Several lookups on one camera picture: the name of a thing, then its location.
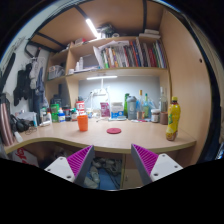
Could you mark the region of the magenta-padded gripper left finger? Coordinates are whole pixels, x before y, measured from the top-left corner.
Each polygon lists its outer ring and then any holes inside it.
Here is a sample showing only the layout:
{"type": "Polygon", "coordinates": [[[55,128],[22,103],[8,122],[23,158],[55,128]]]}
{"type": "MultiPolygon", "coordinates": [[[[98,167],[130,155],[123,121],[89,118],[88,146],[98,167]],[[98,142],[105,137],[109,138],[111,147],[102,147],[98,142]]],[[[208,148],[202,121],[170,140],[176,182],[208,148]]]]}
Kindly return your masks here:
{"type": "Polygon", "coordinates": [[[94,156],[94,146],[90,145],[69,157],[58,157],[46,168],[46,171],[82,186],[94,156]]]}

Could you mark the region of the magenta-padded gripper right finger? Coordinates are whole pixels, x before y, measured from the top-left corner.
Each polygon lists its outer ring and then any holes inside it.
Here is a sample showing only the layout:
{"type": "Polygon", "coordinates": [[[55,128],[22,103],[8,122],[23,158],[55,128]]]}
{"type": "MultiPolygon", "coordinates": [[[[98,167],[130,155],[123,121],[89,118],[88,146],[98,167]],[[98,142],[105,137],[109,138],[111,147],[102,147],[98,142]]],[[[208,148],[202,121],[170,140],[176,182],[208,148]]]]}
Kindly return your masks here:
{"type": "Polygon", "coordinates": [[[148,185],[182,169],[182,166],[167,154],[157,155],[136,144],[131,145],[131,155],[143,185],[148,185]]]}

